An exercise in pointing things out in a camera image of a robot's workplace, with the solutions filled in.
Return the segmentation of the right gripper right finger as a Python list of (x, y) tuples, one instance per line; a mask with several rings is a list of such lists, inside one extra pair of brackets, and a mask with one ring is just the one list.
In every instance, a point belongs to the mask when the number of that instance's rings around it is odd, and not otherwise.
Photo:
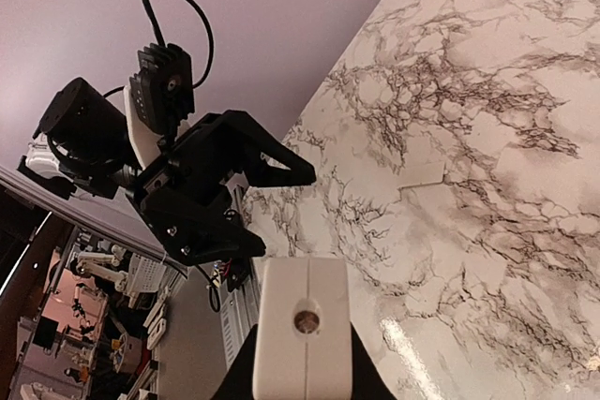
[(353, 326), (352, 332), (352, 400), (396, 400), (384, 383), (375, 363)]

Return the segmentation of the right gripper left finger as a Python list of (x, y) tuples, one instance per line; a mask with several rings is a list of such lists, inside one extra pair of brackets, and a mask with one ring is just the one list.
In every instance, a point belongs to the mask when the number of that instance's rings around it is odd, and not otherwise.
[(252, 380), (258, 325), (254, 325), (211, 400), (253, 400)]

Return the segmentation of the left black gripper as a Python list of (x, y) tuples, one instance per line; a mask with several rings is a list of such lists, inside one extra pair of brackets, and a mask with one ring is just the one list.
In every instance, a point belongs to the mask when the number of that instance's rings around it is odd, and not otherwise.
[(233, 203), (227, 183), (239, 172), (253, 187), (316, 182), (313, 165), (251, 115), (225, 111), (205, 115), (185, 132), (137, 176), (126, 196), (168, 256), (183, 265), (261, 257), (262, 238), (222, 214)]

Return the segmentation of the white remote control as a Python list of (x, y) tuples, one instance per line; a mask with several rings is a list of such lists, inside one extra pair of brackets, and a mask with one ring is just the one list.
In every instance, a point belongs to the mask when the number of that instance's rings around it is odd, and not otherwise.
[(346, 262), (264, 265), (252, 393), (256, 399), (349, 399), (352, 333)]

